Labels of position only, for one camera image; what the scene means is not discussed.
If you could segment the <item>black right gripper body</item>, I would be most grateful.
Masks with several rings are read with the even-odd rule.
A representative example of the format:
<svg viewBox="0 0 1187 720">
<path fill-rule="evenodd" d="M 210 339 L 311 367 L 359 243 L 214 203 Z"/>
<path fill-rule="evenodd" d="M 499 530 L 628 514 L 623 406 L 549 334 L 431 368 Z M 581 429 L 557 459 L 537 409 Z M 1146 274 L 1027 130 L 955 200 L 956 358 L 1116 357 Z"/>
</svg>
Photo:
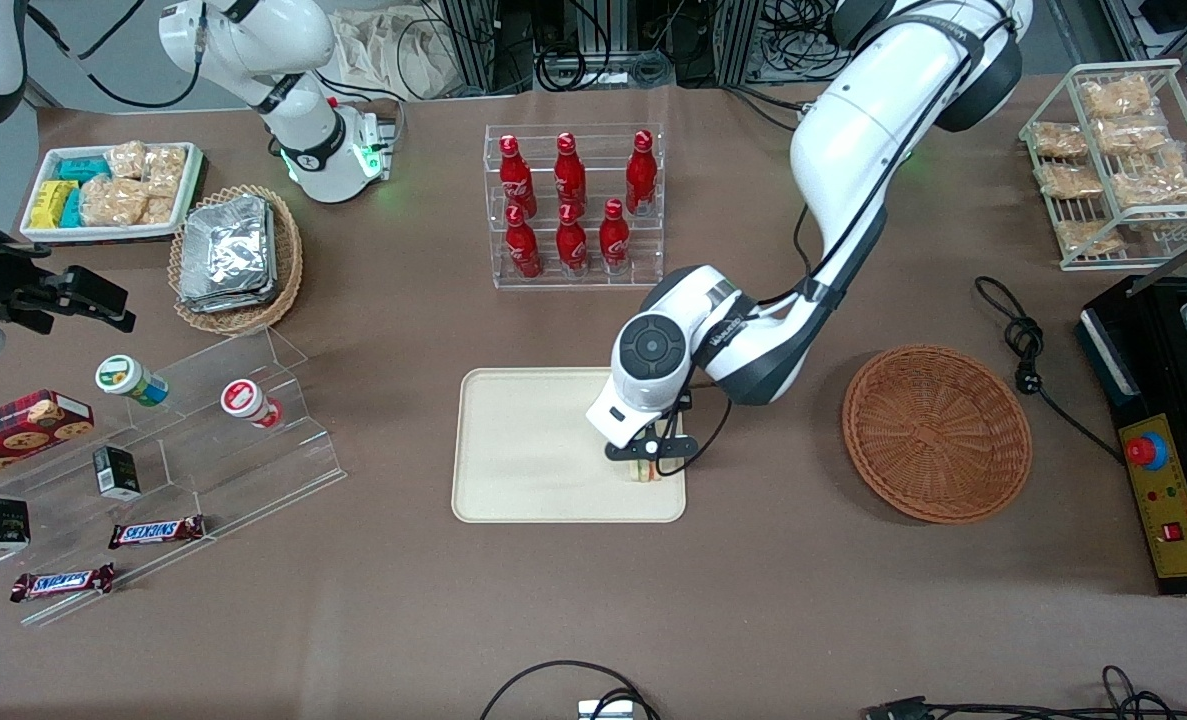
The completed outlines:
<svg viewBox="0 0 1187 720">
<path fill-rule="evenodd" d="M 53 329 L 53 316 L 75 316 L 57 274 L 34 265 L 52 250 L 36 243 L 15 243 L 0 232 L 0 321 L 20 324 L 39 334 Z"/>
</svg>

